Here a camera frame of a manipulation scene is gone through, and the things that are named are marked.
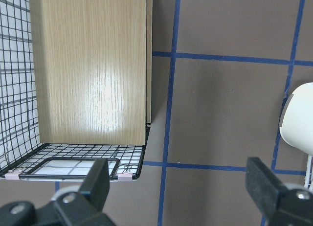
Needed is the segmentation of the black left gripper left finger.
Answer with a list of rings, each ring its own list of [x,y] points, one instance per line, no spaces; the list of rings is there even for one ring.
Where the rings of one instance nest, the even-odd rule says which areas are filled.
[[[78,189],[62,188],[46,205],[15,201],[0,208],[2,226],[112,226],[103,213],[110,189],[109,167],[97,159]]]

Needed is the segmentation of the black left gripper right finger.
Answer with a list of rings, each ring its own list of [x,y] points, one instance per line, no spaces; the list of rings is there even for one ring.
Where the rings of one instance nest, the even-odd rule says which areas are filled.
[[[313,224],[313,192],[303,185],[281,182],[258,157],[247,159],[245,186],[268,226]]]

